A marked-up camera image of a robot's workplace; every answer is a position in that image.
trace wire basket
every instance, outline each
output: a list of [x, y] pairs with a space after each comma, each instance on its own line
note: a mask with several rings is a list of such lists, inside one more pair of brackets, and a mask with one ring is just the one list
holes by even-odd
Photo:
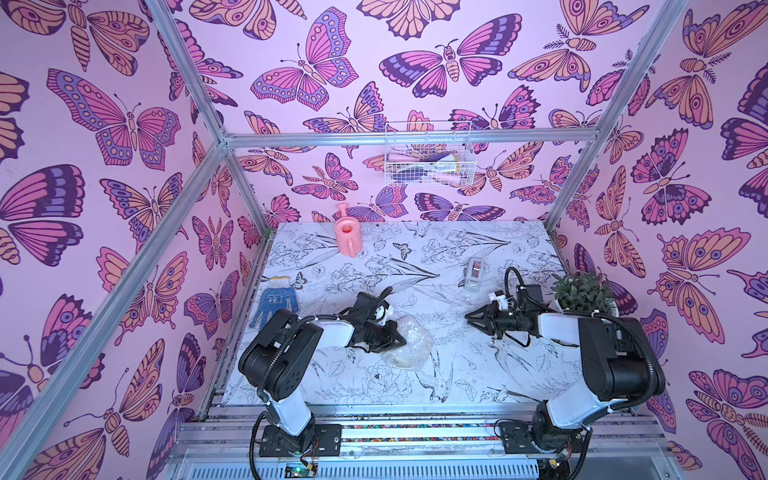
[[[388, 122], [384, 134], [384, 181], [386, 184], [449, 185], [465, 187], [475, 179], [475, 150], [470, 130], [450, 130], [451, 121], [442, 131], [424, 131], [422, 121]], [[413, 132], [421, 131], [422, 143], [415, 144]], [[430, 136], [439, 138], [430, 141]]]

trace orange butterfly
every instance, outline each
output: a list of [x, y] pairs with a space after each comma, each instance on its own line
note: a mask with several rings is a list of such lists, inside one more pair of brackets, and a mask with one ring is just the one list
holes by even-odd
[[[237, 27], [250, 17], [253, 7], [259, 3], [256, 14], [243, 27], [243, 33], [256, 40], [267, 40], [277, 28], [275, 11], [270, 0], [245, 0], [227, 2], [226, 0], [195, 0], [190, 5], [190, 15], [208, 23], [225, 24]], [[304, 10], [298, 0], [277, 0], [288, 12], [306, 20]]]
[[[252, 111], [245, 111], [245, 118], [248, 120], [251, 130], [257, 135], [275, 135], [280, 133], [280, 129], [261, 115], [256, 115]], [[240, 165], [249, 172], [263, 171], [267, 175], [277, 175], [286, 180], [286, 184], [293, 185], [293, 175], [281, 164], [281, 161], [287, 161], [289, 154], [301, 154], [312, 150], [314, 147], [257, 147], [248, 150], [253, 155], [238, 157]]]
[[624, 118], [622, 117], [619, 123], [614, 125], [614, 129], [608, 137], [608, 142], [605, 144], [605, 149], [603, 149], [603, 153], [606, 153], [608, 150], [611, 151], [611, 165], [618, 162], [625, 151], [632, 150], [643, 142], [642, 132], [636, 130], [623, 131], [623, 129], [631, 127], [630, 125], [622, 127], [621, 123], [623, 121]]
[[696, 73], [702, 72], [704, 78], [714, 84], [717, 77], [708, 66], [717, 65], [730, 57], [730, 52], [718, 54], [752, 33], [766, 20], [768, 20], [768, 3], [765, 2], [739, 5], [722, 22], [720, 15], [714, 15], [700, 25], [694, 23], [694, 11], [689, 9], [683, 21], [685, 46], [701, 58], [716, 56], [707, 63], [699, 58], [686, 58], [681, 61], [680, 68], [691, 75], [673, 78], [661, 85], [648, 98], [645, 108], [650, 107], [656, 100], [662, 99], [670, 110], [678, 107], [680, 118], [693, 124], [694, 127], [702, 127], [704, 130], [711, 128], [714, 113], [710, 92]]
[[[107, 434], [111, 435], [112, 446], [114, 446], [118, 454], [128, 457], [130, 439], [128, 438], [128, 430], [125, 428], [125, 425], [121, 424], [122, 419], [130, 422], [140, 422], [157, 410], [163, 395], [163, 386], [158, 383], [158, 380], [160, 379], [160, 369], [163, 365], [164, 351], [165, 341], [163, 339], [159, 339], [150, 347], [138, 368], [136, 368], [134, 377], [125, 391], [123, 401], [118, 410], [114, 411], [113, 403], [101, 415], [101, 418], [104, 419], [104, 428], [93, 429], [80, 435], [75, 435], [38, 453], [23, 479], [80, 478], [94, 480], [104, 460]], [[65, 422], [64, 427], [69, 426], [74, 420], [85, 416], [100, 418], [92, 413], [86, 413], [76, 419]]]
[[609, 223], [599, 227], [595, 233], [597, 235], [611, 234], [605, 242], [605, 248], [603, 249], [603, 255], [608, 265], [616, 266], [620, 264], [632, 275], [643, 278], [645, 277], [645, 265], [640, 258], [640, 254], [637, 253], [629, 239], [619, 231], [620, 228], [624, 228], [624, 221], [619, 220], [618, 217], [619, 213], [621, 213], [621, 205], [624, 202], [624, 188], [626, 186], [627, 169], [622, 165], [616, 170], [611, 184], [608, 185], [608, 189], [598, 195], [598, 201], [595, 202], [598, 215], [605, 220], [609, 220]]
[[[28, 89], [29, 82], [0, 71], [0, 117], [20, 111], [29, 99]], [[0, 162], [18, 158], [18, 148], [24, 144], [23, 133], [15, 118], [0, 118]]]
[[[599, 0], [560, 0], [560, 7], [565, 21], [574, 35], [606, 35], [631, 25], [648, 11], [648, 5], [642, 6], [629, 15], [619, 15], [618, 8], [611, 2], [598, 7]], [[594, 50], [597, 45], [586, 38], [569, 38], [568, 30], [563, 25], [557, 26], [560, 40], [547, 43], [544, 48], [562, 46], [575, 51]], [[587, 62], [568, 48], [561, 48], [545, 53], [510, 70], [510, 78], [526, 81], [542, 81], [554, 75], [556, 81], [576, 78], [581, 83], [579, 89], [587, 91], [592, 76]]]
[[484, 172], [475, 172], [475, 181], [467, 187], [459, 188], [458, 192], [467, 197], [479, 194], [480, 190], [485, 186], [486, 179], [488, 179], [492, 187], [498, 191], [502, 191], [501, 177], [510, 180], [521, 180], [526, 178], [533, 172], [533, 165], [530, 164], [536, 158], [536, 154], [543, 146], [543, 141], [528, 142], [507, 157], [497, 169], [494, 169], [493, 165], [491, 165], [490, 167], [486, 167]]
[[74, 55], [82, 65], [83, 71], [86, 71], [91, 61], [91, 41], [85, 31], [88, 26], [96, 46], [115, 70], [128, 76], [136, 73], [138, 61], [128, 52], [137, 52], [147, 41], [147, 22], [127, 12], [109, 11], [86, 15], [80, 8], [85, 2], [72, 2], [70, 5], [66, 5], [64, 0], [37, 2], [2, 2], [2, 8], [16, 25], [37, 35], [53, 35], [59, 31], [68, 13], [69, 19], [74, 23], [70, 29]]

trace cable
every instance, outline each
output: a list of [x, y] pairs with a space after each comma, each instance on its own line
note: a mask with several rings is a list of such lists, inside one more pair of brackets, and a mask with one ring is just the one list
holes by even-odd
[[589, 450], [590, 440], [592, 440], [592, 428], [587, 427], [587, 435], [584, 437], [584, 441], [581, 443], [581, 454], [578, 456], [576, 466], [574, 467], [573, 471], [571, 471], [571, 476], [568, 477], [568, 480], [574, 480], [576, 475], [578, 475], [581, 471], [581, 467], [584, 466], [584, 461], [587, 459], [587, 451]]
[[256, 463], [253, 459], [253, 454], [256, 448], [256, 444], [261, 443], [256, 440], [256, 435], [259, 432], [259, 424], [265, 418], [266, 418], [266, 410], [259, 414], [259, 418], [256, 419], [256, 423], [253, 424], [253, 429], [250, 431], [250, 445], [248, 447], [248, 464], [250, 465], [250, 474], [253, 475], [253, 478], [255, 478], [256, 480], [261, 480], [261, 477], [259, 476], [259, 472], [256, 471]]

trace metal beam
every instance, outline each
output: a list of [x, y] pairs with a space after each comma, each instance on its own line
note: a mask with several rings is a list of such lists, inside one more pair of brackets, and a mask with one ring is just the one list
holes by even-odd
[[0, 468], [0, 480], [17, 480], [27, 472], [32, 459], [43, 448], [43, 443], [48, 441], [51, 431], [74, 398], [99, 353], [107, 346], [139, 289], [154, 271], [155, 265], [179, 230], [181, 222], [192, 210], [195, 200], [214, 174], [223, 154], [221, 144], [208, 151], [200, 166], [187, 179], [184, 189], [170, 206], [168, 213], [93, 315], [88, 328], [72, 347], [72, 351], [56, 369], [45, 390], [29, 407], [0, 452], [0, 465], [3, 465]]
[[683, 10], [687, 5], [688, 0], [666, 0], [657, 10], [656, 18], [650, 24], [648, 31], [640, 42], [640, 46], [637, 48], [637, 54], [632, 58], [629, 66], [627, 66], [627, 69], [621, 76], [621, 81], [616, 87], [611, 101], [600, 116], [597, 138], [591, 141], [581, 152], [581, 156], [576, 165], [574, 165], [573, 170], [571, 170], [571, 174], [568, 175], [565, 185], [560, 190], [558, 199], [549, 210], [549, 215], [547, 215], [547, 220], [545, 221], [547, 231], [552, 231], [555, 225], [557, 225], [560, 216], [565, 212], [568, 202], [571, 201], [571, 198], [581, 185], [584, 176], [589, 171], [589, 167], [597, 159], [603, 144], [611, 134], [611, 130], [616, 122], [619, 121], [621, 113], [629, 103], [637, 87], [640, 86], [640, 82], [643, 80], [648, 68], [653, 64], [659, 50], [664, 46], [664, 41], [667, 40], [667, 37], [675, 28], [677, 20], [683, 14]]
[[187, 50], [187, 45], [184, 43], [179, 29], [176, 28], [176, 20], [170, 13], [168, 4], [165, 0], [146, 0], [146, 3], [154, 19], [157, 31], [163, 37], [165, 45], [170, 51], [170, 56], [176, 62], [176, 67], [184, 79], [187, 90], [190, 92], [190, 96], [194, 100], [197, 110], [200, 112], [203, 122], [205, 122], [205, 126], [214, 138], [214, 143], [219, 143], [227, 135], [227, 130], [219, 121], [219, 115], [216, 113], [214, 103], [210, 100], [210, 96], [197, 72], [197, 67], [195, 67], [192, 56], [189, 50]]
[[[394, 136], [398, 143], [449, 143], [455, 141], [457, 133], [465, 131], [403, 131]], [[481, 142], [529, 142], [529, 141], [593, 141], [598, 137], [596, 128], [532, 128], [530, 130], [477, 130], [472, 132], [472, 141]], [[355, 134], [271, 134], [271, 135], [230, 135], [224, 138], [229, 148], [250, 147], [295, 147], [318, 145], [384, 145], [384, 132]]]

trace potted plant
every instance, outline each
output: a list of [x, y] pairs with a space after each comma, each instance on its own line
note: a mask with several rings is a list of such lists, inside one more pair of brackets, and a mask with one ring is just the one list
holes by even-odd
[[619, 316], [614, 294], [603, 284], [603, 278], [598, 273], [580, 273], [572, 278], [552, 276], [557, 279], [553, 287], [554, 300], [550, 305], [553, 310], [600, 310], [608, 315]]

